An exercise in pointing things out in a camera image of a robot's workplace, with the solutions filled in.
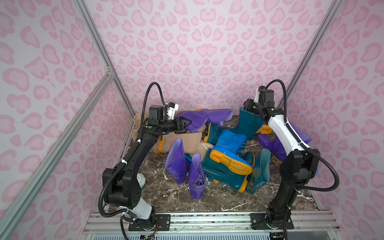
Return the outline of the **beige rain boot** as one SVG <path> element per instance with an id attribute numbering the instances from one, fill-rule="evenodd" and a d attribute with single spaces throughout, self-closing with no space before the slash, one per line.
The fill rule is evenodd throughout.
<path id="1" fill-rule="evenodd" d="M 202 140 L 202 132 L 185 134 L 169 133 L 160 137 L 152 147 L 152 151 L 154 153 L 168 153 L 178 138 L 182 140 L 184 152 L 190 156 L 201 154 L 201 157 L 204 158 L 208 150 L 214 147 L 212 144 Z"/>
<path id="2" fill-rule="evenodd" d="M 141 116 L 142 116 L 141 114 L 136 114 L 133 118 L 134 125 L 133 125 L 133 129 L 131 130 L 131 136 L 134 142 L 137 140 L 139 135 L 139 130 L 141 126 Z"/>

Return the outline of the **purple rain boot small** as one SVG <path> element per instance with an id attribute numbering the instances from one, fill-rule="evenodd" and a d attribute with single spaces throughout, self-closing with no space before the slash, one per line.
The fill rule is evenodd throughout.
<path id="1" fill-rule="evenodd" d="M 282 163 L 285 161 L 287 158 L 287 153 L 279 138 L 272 140 L 266 135 L 259 134 L 257 136 L 257 140 L 264 149 L 268 149 L 271 152 L 271 154 L 278 162 Z"/>
<path id="2" fill-rule="evenodd" d="M 309 144 L 312 141 L 312 138 L 305 133 L 303 133 L 299 128 L 297 128 L 293 123 L 290 123 L 291 127 L 295 130 L 298 136 L 306 143 Z"/>

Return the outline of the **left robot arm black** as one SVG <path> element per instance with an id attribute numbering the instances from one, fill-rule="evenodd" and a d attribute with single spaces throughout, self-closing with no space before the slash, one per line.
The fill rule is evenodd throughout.
<path id="1" fill-rule="evenodd" d="M 103 189 L 98 201 L 99 213 L 103 217 L 127 214 L 134 221 L 154 222 L 154 207 L 141 197 L 142 188 L 137 179 L 139 169 L 161 135 L 186 131 L 191 124 L 192 121 L 184 117 L 144 120 L 132 148 L 114 168 L 107 168 L 103 172 Z"/>

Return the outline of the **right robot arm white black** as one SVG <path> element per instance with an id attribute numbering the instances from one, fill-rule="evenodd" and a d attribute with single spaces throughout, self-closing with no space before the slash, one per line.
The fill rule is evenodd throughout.
<path id="1" fill-rule="evenodd" d="M 299 188 L 315 176 L 319 161 L 306 151 L 308 145 L 292 128 L 284 110 L 274 107 L 271 102 L 256 103 L 252 99 L 244 102 L 244 110 L 256 114 L 273 129 L 287 154 L 287 159 L 280 165 L 282 180 L 277 195 L 269 203 L 265 219 L 254 223 L 252 228 L 285 230 Z"/>

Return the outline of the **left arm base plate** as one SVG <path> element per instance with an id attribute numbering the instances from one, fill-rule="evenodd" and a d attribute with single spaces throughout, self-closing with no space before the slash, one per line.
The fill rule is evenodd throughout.
<path id="1" fill-rule="evenodd" d="M 171 215 L 155 214 L 151 215 L 148 220 L 136 219 L 129 225 L 130 232 L 143 231 L 168 231 L 170 229 Z"/>

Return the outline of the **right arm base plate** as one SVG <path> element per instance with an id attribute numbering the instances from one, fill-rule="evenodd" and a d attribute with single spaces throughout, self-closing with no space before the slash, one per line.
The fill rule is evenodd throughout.
<path id="1" fill-rule="evenodd" d="M 294 224 L 291 218 L 291 214 L 288 214 L 288 217 L 285 219 L 272 219 L 272 217 L 268 217 L 266 212 L 262 213 L 251 213 L 251 228 L 253 230 L 283 230 L 283 221 L 285 221 L 285 226 L 287 230 L 293 230 Z"/>

